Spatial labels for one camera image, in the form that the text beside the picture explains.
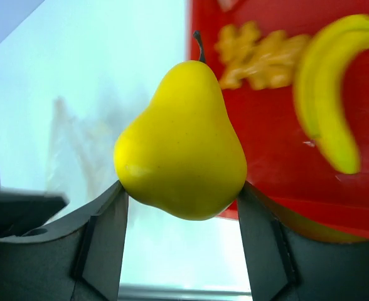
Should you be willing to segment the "yellow pear toy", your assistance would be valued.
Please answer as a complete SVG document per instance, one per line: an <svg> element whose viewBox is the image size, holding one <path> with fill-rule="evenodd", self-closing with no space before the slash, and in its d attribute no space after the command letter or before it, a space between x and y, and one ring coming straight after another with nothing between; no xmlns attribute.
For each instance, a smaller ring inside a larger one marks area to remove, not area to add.
<svg viewBox="0 0 369 301"><path fill-rule="evenodd" d="M247 161L204 53L167 72L117 139L114 165L130 197L181 219L214 218L233 203Z"/></svg>

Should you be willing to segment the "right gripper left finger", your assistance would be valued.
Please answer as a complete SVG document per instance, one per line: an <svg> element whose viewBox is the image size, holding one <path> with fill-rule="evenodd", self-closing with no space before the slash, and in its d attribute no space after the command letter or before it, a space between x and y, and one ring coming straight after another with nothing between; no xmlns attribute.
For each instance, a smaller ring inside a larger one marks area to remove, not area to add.
<svg viewBox="0 0 369 301"><path fill-rule="evenodd" d="M115 182L54 222L0 238L0 300L117 300L127 214Z"/></svg>

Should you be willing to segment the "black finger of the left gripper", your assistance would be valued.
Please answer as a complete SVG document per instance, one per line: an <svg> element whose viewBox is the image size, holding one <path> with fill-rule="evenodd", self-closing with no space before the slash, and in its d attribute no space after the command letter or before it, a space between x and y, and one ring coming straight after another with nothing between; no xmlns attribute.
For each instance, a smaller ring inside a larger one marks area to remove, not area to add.
<svg viewBox="0 0 369 301"><path fill-rule="evenodd" d="M61 195L0 190L0 238L24 235L67 205Z"/></svg>

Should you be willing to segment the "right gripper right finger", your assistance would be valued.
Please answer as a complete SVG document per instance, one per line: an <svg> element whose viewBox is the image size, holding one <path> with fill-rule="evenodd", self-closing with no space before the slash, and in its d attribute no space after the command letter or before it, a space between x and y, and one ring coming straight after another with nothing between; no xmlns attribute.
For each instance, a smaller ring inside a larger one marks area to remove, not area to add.
<svg viewBox="0 0 369 301"><path fill-rule="evenodd" d="M253 300L369 300L369 240L305 218L246 182L238 220Z"/></svg>

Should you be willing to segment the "clear zip top bag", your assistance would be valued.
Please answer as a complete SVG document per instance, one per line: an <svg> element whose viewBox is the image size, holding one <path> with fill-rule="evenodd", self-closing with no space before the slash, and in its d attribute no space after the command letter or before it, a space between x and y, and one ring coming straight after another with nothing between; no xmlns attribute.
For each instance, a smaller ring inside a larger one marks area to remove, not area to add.
<svg viewBox="0 0 369 301"><path fill-rule="evenodd" d="M69 200L88 203L116 179L111 128L102 120L81 119L62 97L53 101L46 188Z"/></svg>

